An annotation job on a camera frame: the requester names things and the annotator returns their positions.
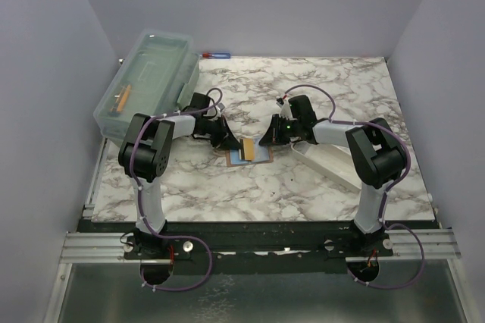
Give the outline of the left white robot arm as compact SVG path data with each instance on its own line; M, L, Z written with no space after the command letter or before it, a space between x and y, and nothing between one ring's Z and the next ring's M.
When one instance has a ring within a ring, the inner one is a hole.
M173 141L200 136L216 150L241 149L223 116L222 91L209 91L219 93L218 99L209 93L194 93L181 111L156 116L136 113L119 149L118 163L130 177L136 197L136 228L147 234L142 250L153 259L161 258L168 248L167 238L160 235L166 223L160 177L167 168Z

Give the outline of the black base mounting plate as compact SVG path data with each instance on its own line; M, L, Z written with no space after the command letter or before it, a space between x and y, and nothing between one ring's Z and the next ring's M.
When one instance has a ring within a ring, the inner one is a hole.
M363 237L348 221L168 222L160 237L132 222L82 220L77 233L95 251L120 248L119 262L177 274L346 273L352 259L376 264L390 257L390 237Z

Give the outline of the red blue screwdriver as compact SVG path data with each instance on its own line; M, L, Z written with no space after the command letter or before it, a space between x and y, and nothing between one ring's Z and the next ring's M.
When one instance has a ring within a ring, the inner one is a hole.
M203 52L200 54L200 58L205 59L231 59L229 52Z

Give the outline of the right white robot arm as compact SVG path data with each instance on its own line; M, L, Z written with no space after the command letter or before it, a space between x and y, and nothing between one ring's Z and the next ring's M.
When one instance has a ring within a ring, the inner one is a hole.
M349 236L349 248L357 256L366 256L376 247L373 233L383 228L388 192L408 173L411 161L406 145L383 118L367 122L319 119L305 95L284 96L277 104L280 111L271 116L260 146L285 146L299 140L350 151L362 190L353 219L359 231Z

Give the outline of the gold credit card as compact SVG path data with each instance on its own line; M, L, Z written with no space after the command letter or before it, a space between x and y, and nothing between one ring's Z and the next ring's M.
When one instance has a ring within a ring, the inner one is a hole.
M241 150L240 159L248 162L255 160L255 144L253 139L242 138L240 140Z

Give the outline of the orange tool inside box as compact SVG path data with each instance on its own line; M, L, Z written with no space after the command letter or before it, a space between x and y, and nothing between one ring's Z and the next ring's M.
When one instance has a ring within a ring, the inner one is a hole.
M132 86L128 84L127 86L122 86L121 91L115 95L115 100L113 106L109 110L109 114L119 115L123 112L127 100L129 98Z

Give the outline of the tan leather card holder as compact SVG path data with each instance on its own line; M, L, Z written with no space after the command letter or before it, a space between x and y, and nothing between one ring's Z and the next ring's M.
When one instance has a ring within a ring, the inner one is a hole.
M269 146L261 146L260 138L229 138L214 149L217 156L225 157L228 167L271 163L273 153Z

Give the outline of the aluminium rail frame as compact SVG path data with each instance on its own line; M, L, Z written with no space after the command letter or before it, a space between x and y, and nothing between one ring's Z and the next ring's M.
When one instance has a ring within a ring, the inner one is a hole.
M174 244L178 259L189 259L210 250L215 259L262 259L276 257L321 257L327 262L356 263L377 251L382 261L459 259L461 253L450 229L430 222L405 223L384 232L364 247L353 247L348 221L289 222L172 222L166 223L163 238L145 236L132 222L98 223L92 220L101 185L102 171L114 154L111 142L102 147L92 196L83 210L77 231L67 233L61 253L63 263L168 263L163 246Z

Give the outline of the clear green plastic box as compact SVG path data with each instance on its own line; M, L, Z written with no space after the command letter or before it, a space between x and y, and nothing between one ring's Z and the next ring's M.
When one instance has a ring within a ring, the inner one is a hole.
M94 111L101 135L119 146L136 113L170 114L185 108L199 80L199 54L192 37L144 30ZM109 114L122 86L132 86L123 112Z

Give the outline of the white rectangular tray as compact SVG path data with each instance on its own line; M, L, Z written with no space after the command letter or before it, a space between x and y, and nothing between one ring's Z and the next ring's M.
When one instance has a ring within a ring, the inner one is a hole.
M317 174L353 193L361 191L361 180L347 152L330 144L312 145L304 142L292 144L291 150L297 160Z

